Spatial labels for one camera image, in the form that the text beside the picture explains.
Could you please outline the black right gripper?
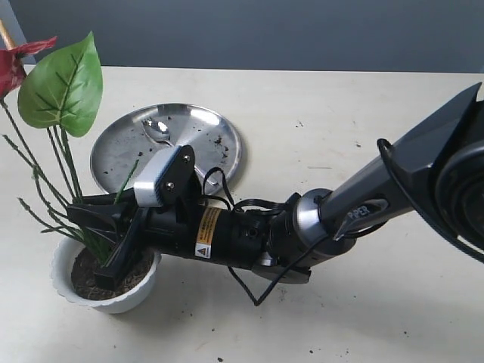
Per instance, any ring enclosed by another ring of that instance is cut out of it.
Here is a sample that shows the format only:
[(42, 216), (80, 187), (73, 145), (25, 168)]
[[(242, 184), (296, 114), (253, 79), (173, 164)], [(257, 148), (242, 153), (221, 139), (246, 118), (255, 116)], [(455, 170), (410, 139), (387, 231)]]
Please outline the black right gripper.
[(162, 254), (246, 270), (265, 250), (270, 217), (203, 204), (199, 181), (189, 181), (173, 204), (137, 208), (132, 216), (129, 203), (115, 196), (83, 197), (66, 206), (70, 222), (114, 243), (94, 273), (101, 289), (118, 288), (138, 261), (141, 243)]

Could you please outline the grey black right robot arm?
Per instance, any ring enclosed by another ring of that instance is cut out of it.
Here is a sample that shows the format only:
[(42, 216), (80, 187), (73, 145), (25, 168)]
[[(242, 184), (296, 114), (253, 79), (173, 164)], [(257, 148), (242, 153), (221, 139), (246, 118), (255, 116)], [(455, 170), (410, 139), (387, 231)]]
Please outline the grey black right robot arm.
[(482, 260), (481, 88), (464, 89), (398, 141), (379, 139), (379, 156), (335, 190), (295, 193), (283, 203), (227, 196), (222, 207), (210, 206), (194, 149), (176, 146), (153, 155), (130, 189), (83, 197), (67, 216), (113, 247), (95, 274), (104, 289), (113, 289), (147, 247), (248, 270), (273, 284), (304, 284), (314, 265), (410, 211)]

